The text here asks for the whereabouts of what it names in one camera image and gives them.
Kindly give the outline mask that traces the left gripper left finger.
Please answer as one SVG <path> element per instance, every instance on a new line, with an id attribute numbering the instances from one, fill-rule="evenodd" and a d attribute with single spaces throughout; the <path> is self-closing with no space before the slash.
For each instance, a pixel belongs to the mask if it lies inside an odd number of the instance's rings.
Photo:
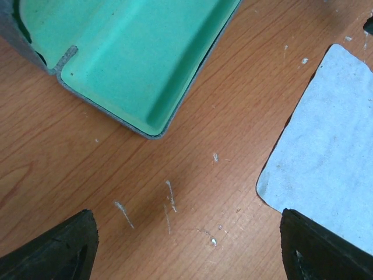
<path id="1" fill-rule="evenodd" d="M 97 249 L 97 223 L 84 209 L 1 257 L 1 279 L 89 279 Z"/>

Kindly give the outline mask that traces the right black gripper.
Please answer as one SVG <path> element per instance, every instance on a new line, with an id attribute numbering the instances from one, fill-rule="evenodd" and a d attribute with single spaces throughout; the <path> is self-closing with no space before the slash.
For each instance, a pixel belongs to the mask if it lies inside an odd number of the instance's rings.
<path id="1" fill-rule="evenodd" d="M 363 25 L 363 30 L 365 32 L 373 32 L 373 17 L 367 19 L 367 21 Z"/>

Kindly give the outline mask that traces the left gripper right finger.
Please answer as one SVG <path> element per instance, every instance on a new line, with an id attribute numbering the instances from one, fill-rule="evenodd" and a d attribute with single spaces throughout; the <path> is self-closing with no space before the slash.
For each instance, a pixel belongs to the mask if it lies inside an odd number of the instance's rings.
<path id="1" fill-rule="evenodd" d="M 280 222 L 288 279 L 372 279 L 372 255 L 293 209 Z"/>

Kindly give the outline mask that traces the light-blue cleaning cloth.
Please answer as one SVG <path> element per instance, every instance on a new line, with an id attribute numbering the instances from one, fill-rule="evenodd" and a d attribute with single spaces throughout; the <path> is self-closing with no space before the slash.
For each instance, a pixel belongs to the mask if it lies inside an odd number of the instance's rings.
<path id="1" fill-rule="evenodd" d="M 372 71 L 341 45 L 327 50 L 256 191 L 372 253 Z"/>

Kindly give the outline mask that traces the grey-blue glasses case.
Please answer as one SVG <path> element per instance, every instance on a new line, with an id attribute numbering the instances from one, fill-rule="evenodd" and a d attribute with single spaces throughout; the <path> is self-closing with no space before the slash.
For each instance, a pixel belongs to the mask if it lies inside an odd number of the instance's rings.
<path id="1" fill-rule="evenodd" d="M 240 1 L 2 1 L 1 37 L 137 134 L 168 130 Z"/>

